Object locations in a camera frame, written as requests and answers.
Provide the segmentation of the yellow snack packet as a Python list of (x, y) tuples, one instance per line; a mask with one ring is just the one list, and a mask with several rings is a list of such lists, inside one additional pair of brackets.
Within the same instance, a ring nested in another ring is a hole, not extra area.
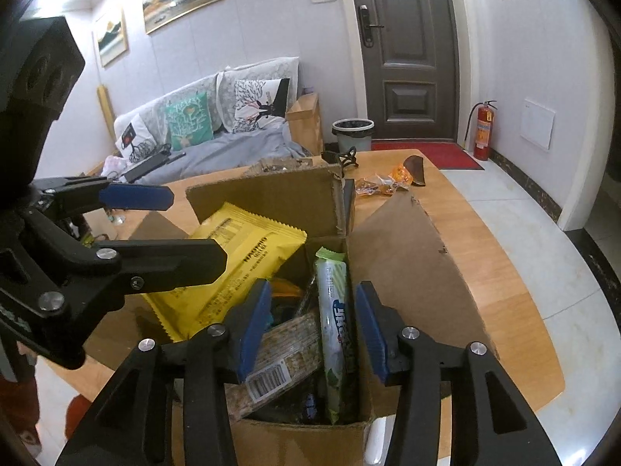
[(304, 245), (307, 233), (224, 203), (191, 238), (217, 242), (226, 252), (224, 273), (212, 284), (145, 294), (165, 333), (174, 342), (192, 338), (241, 304), (258, 279), (269, 279)]

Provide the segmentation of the clear barcode snack packet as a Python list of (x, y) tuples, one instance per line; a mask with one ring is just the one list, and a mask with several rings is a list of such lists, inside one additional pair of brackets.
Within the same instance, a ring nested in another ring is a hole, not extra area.
[(262, 338), (254, 370), (240, 385), (225, 386), (228, 415), (247, 417), (295, 388), (323, 366), (317, 310), (288, 320)]

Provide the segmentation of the green dark snack packet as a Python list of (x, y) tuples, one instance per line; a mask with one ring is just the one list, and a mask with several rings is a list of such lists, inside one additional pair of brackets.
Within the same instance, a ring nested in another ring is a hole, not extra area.
[(315, 261), (327, 413), (337, 424), (344, 411), (343, 390), (352, 360), (349, 332), (349, 285), (343, 252), (320, 247)]

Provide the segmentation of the brown cardboard box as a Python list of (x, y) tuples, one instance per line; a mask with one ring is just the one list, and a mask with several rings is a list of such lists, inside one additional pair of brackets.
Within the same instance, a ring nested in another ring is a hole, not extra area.
[[(160, 220), (130, 230), (137, 240), (168, 239), (175, 230), (195, 233), (225, 204), (293, 226), (306, 241), (280, 267), (279, 278), (309, 282), (320, 249), (344, 255), (345, 287), (370, 281), (403, 319), (435, 341), (465, 347), (489, 337), (477, 304), (433, 221), (408, 191), (371, 200), (371, 216), (352, 226), (345, 216), (343, 182), (334, 166), (273, 174), (215, 172), (175, 186), (176, 200)], [(337, 424), (306, 425), (232, 420), (241, 465), (359, 465), (371, 419), (397, 401), (380, 389), (356, 332), (349, 336), (349, 374)]]

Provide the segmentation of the orange snack bag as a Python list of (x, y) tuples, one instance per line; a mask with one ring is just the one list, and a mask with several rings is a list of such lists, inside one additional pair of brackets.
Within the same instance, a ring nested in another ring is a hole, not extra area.
[(269, 280), (272, 291), (272, 311), (277, 309), (295, 310), (305, 296), (305, 291), (298, 285), (282, 278)]

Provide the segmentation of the white red print cushion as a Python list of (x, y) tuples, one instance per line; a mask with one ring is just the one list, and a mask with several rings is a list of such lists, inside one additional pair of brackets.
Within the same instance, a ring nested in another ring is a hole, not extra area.
[(133, 116), (116, 141), (121, 156), (132, 164), (155, 154), (157, 142), (139, 115)]

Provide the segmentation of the teal tree cushion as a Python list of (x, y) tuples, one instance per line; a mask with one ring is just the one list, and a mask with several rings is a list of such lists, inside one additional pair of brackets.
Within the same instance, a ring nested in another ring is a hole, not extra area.
[(172, 150), (184, 150), (214, 138), (205, 92), (168, 104), (164, 108), (164, 122)]

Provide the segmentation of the glass ashtray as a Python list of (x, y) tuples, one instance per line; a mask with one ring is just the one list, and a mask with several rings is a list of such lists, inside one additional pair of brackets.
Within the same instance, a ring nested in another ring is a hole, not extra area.
[(254, 177), (283, 172), (297, 172), (302, 169), (311, 169), (314, 166), (312, 158), (263, 158), (250, 165), (244, 172), (244, 177)]

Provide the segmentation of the grey sofa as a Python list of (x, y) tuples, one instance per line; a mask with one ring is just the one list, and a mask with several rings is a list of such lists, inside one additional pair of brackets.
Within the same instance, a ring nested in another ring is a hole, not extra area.
[(298, 99), (299, 65), (292, 56), (225, 68), (149, 101), (116, 119), (117, 150), (128, 169), (170, 153), (138, 179), (148, 185), (307, 157), (286, 120)]

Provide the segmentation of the left small painting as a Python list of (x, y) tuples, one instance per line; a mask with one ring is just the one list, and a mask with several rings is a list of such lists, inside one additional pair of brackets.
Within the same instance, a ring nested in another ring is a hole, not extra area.
[(107, 12), (95, 23), (94, 39), (102, 68), (128, 51), (122, 10)]

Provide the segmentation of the white black tree cushion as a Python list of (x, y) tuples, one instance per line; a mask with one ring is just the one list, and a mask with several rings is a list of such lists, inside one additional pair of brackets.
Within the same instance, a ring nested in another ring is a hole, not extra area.
[(285, 121), (290, 78), (235, 82), (234, 132), (273, 129)]

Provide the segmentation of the wooden side cabinet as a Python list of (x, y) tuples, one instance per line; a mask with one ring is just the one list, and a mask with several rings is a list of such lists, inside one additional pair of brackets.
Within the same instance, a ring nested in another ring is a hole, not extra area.
[(319, 156), (324, 147), (319, 96), (301, 96), (288, 110), (286, 120), (291, 139), (313, 156)]

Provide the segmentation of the grey trash bin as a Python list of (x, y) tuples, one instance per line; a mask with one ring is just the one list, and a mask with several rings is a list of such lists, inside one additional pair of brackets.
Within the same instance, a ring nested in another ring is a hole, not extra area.
[(331, 132), (337, 137), (339, 151), (346, 154), (352, 147), (356, 151), (370, 151), (375, 122), (363, 118), (347, 118), (335, 121)]

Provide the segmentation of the red fire extinguisher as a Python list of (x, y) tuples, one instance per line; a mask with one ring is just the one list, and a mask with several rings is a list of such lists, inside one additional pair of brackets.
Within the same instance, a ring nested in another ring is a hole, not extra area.
[(494, 121), (497, 111), (496, 100), (485, 100), (476, 103), (470, 110), (464, 135), (464, 143), (467, 143), (473, 116), (477, 116), (474, 132), (474, 158), (479, 161), (487, 161), (491, 155), (491, 135), (493, 134)]

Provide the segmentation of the dark brown door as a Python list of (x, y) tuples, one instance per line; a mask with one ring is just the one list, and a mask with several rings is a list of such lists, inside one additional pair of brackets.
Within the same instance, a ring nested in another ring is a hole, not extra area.
[(354, 1), (375, 137), (454, 141), (459, 65), (451, 0)]

